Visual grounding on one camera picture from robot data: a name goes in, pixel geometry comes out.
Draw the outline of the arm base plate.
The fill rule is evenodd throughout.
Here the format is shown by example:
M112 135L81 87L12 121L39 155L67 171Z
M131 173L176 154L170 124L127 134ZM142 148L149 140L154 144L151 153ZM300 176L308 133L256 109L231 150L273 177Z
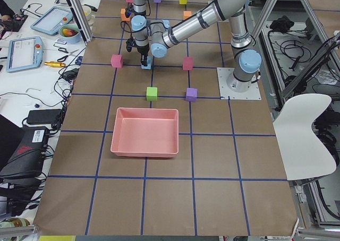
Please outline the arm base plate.
M261 100L256 75L248 82L240 82L234 77L234 68L218 67L217 78L220 98L224 100Z

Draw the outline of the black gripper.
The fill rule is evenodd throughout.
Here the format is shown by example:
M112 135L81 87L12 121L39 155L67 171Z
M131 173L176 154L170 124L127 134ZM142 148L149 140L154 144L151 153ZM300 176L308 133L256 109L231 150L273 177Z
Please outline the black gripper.
M125 17L129 18L133 12L134 12L133 4L128 3L127 8L125 9Z
M141 54L140 62L142 66L148 66L148 53L149 53L149 43L144 45L138 45L134 38L129 38L126 41L126 50L128 53L132 51L132 48L136 48Z

